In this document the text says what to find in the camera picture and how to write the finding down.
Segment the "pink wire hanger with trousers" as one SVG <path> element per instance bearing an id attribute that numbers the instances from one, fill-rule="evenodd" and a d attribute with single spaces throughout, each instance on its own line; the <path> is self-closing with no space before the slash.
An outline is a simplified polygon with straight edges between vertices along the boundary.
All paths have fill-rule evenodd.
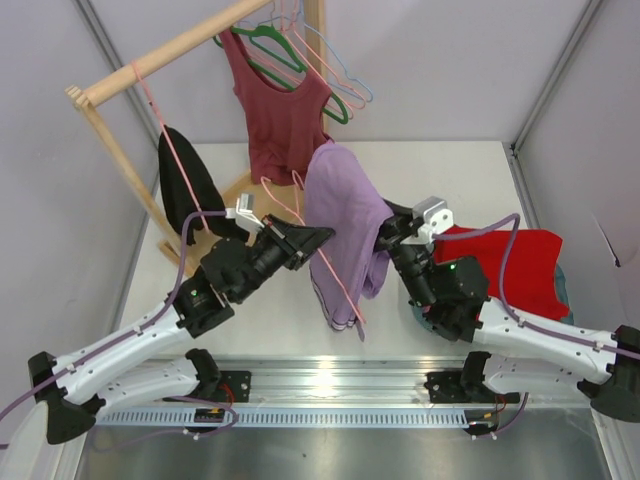
<path id="1" fill-rule="evenodd" d="M 265 193 L 268 195 L 268 197 L 271 200 L 273 200 L 277 205 L 282 207 L 286 212 L 292 214 L 301 226 L 305 226 L 306 222 L 302 217 L 301 202 L 300 202 L 300 196 L 299 196 L 299 194 L 302 193 L 303 190 L 304 190 L 304 187 L 303 187 L 303 184 L 302 184 L 302 179 L 301 179 L 300 175 L 296 171 L 294 171 L 292 173 L 292 179 L 293 179 L 293 195 L 294 195 L 294 203 L 295 203 L 295 207 L 294 208 L 290 208 L 287 204 L 283 203 L 271 191 L 271 188 L 269 187 L 269 184 L 272 184 L 272 180 L 271 179 L 269 179 L 269 178 L 267 178 L 265 176 L 262 176 L 260 178 L 260 184 L 261 184 L 262 188 L 264 189 Z M 359 338 L 359 340 L 361 342 L 364 342 L 365 341 L 365 331 L 364 331 L 363 325 L 366 323 L 366 320 L 363 317 L 363 314 L 362 314 L 359 306 L 351 298 L 348 289 L 346 288 L 346 286 L 344 285 L 344 283 L 340 279 L 339 275 L 336 273 L 336 271 L 333 268 L 330 260 L 325 255 L 324 250 L 322 248 L 319 248 L 317 250 L 317 253 L 320 255 L 320 258 L 322 259 L 323 263 L 325 264 L 327 270 L 332 275 L 332 277 L 334 279 L 334 282 L 340 287 L 344 299 L 348 302 L 352 313 L 355 315 L 355 317 L 356 317 L 355 325 L 356 325 L 356 331 L 358 333 L 358 338 Z"/>

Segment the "purple trousers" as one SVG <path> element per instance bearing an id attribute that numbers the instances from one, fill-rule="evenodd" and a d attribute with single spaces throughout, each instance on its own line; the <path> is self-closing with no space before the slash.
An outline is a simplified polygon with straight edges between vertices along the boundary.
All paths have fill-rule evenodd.
<path id="1" fill-rule="evenodd" d="M 356 156 L 346 147 L 326 143 L 314 152 L 304 184 L 304 220 L 330 227 L 335 235 L 321 248 L 358 305 L 382 289 L 389 255 L 374 250 L 382 223 L 392 216 Z M 320 255 L 309 262 L 310 279 L 331 329 L 343 331 L 356 317 Z"/>

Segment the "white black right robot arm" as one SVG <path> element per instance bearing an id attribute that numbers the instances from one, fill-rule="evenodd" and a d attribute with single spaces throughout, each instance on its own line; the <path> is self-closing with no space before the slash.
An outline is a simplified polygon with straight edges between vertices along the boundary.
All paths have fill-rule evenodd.
<path id="1" fill-rule="evenodd" d="M 613 332 L 593 330 L 519 310 L 508 303 L 503 280 L 497 296 L 490 296 L 489 281 L 475 257 L 436 261 L 436 242 L 482 237 L 510 224 L 499 270 L 504 276 L 519 214 L 455 233 L 453 213 L 441 198 L 390 208 L 376 250 L 389 254 L 411 304 L 421 308 L 435 334 L 480 347 L 468 354 L 461 370 L 460 387 L 466 395 L 549 394 L 567 385 L 585 395 L 598 413 L 638 422 L 638 329 L 621 325 Z"/>

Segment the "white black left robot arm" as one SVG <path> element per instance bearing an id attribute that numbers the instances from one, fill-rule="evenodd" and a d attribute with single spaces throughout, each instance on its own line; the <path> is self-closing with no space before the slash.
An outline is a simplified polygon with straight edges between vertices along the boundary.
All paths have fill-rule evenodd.
<path id="1" fill-rule="evenodd" d="M 217 241 L 194 275 L 178 278 L 151 312 L 127 328 L 71 354 L 42 351 L 28 361 L 33 397 L 47 407 L 46 440 L 58 445 L 88 432 L 117 408 L 171 397 L 207 400 L 221 374 L 205 349 L 145 374 L 133 373 L 154 355 L 217 328 L 280 268 L 300 269 L 335 231 L 294 225 L 268 214 L 255 221 L 253 244 Z"/>

